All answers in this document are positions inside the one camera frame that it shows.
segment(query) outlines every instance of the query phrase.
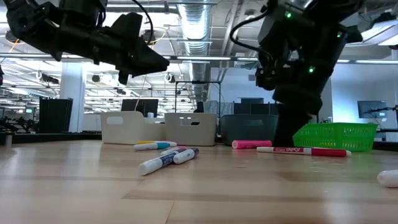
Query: white pillar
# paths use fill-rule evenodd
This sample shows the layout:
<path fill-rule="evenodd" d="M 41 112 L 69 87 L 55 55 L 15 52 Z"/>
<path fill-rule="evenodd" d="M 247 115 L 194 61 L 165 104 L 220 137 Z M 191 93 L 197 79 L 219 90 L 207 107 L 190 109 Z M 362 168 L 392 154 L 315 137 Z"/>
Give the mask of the white pillar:
<path fill-rule="evenodd" d="M 69 131 L 82 131 L 85 112 L 86 73 L 82 63 L 63 63 L 61 76 L 61 99 L 73 99 Z"/>
<path fill-rule="evenodd" d="M 398 50 L 391 50 L 391 57 L 393 60 L 398 60 Z"/>

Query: bin handle cutout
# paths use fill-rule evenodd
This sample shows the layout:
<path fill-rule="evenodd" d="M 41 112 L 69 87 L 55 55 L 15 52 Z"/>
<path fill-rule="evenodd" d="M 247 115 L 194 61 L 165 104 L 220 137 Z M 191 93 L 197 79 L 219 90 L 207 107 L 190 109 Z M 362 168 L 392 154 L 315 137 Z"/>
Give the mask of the bin handle cutout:
<path fill-rule="evenodd" d="M 106 118 L 106 123 L 110 125 L 120 125 L 123 124 L 123 118 L 118 116 L 118 117 L 108 117 Z"/>

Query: white storage bin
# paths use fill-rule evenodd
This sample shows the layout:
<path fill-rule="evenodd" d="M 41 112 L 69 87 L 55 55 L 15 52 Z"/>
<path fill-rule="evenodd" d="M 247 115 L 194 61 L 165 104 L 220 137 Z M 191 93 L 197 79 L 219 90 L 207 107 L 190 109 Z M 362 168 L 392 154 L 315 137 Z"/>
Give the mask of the white storage bin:
<path fill-rule="evenodd" d="M 214 146 L 217 115 L 166 113 L 166 139 L 183 146 Z"/>
<path fill-rule="evenodd" d="M 165 124 L 155 123 L 160 121 L 159 118 L 144 118 L 138 111 L 102 113 L 102 141 L 110 144 L 164 141 Z"/>

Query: red marker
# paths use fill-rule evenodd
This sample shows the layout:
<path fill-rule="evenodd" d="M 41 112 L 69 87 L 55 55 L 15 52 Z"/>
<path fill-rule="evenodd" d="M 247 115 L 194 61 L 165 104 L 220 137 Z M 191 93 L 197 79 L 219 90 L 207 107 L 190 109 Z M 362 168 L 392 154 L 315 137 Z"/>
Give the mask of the red marker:
<path fill-rule="evenodd" d="M 344 149 L 322 149 L 307 147 L 258 147 L 257 152 L 299 154 L 309 156 L 334 156 L 347 157 L 351 155 L 350 151 Z"/>

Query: wooden table surface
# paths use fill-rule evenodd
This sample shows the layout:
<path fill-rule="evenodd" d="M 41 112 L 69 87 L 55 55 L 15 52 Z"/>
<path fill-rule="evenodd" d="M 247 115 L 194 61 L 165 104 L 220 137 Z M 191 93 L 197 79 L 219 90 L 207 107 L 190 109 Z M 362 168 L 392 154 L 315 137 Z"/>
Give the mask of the wooden table surface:
<path fill-rule="evenodd" d="M 398 153 L 346 159 L 219 145 L 141 177 L 138 165 L 159 154 L 100 141 L 0 149 L 0 223 L 398 223 L 398 189 L 376 180 L 398 169 Z"/>

